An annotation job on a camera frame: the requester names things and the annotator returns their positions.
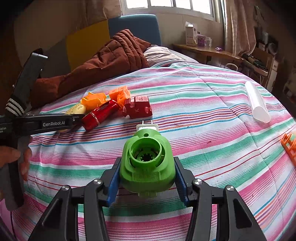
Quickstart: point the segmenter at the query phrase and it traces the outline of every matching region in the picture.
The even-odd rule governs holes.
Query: green 3d printed part
[[[123,148],[120,181],[130,192],[153,197],[168,190],[175,181],[172,148],[152,121],[136,128],[137,132]]]

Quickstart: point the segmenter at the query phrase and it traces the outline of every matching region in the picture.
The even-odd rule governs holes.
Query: person's hand
[[[28,148],[24,152],[24,162],[20,164],[20,173],[22,178],[25,181],[28,181],[28,171],[29,171],[29,159],[32,156],[32,151]],[[0,146],[0,168],[3,167],[6,163],[11,163],[20,158],[20,151],[7,147]],[[4,198],[2,191],[0,190],[0,200]]]

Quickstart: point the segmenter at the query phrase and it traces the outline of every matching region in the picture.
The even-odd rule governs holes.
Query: yellow panel
[[[68,35],[66,46],[71,71],[94,56],[109,40],[108,20]]]

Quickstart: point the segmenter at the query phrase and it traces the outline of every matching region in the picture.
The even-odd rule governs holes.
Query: wooden desk
[[[185,44],[173,44],[173,48],[176,51],[186,50],[192,53],[196,53],[197,61],[199,61],[201,64],[207,63],[207,56],[227,59],[227,60],[230,60],[231,62],[237,63],[238,66],[243,61],[243,58],[241,57],[233,55],[232,53],[227,51],[218,51],[213,47],[199,47],[199,46],[187,46]]]

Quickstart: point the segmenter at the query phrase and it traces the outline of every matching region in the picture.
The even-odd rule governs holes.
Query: brown blanket
[[[100,81],[147,68],[148,63],[143,52],[150,45],[135,37],[128,29],[120,31],[90,60],[71,73],[37,79],[30,95],[32,107],[43,106]]]

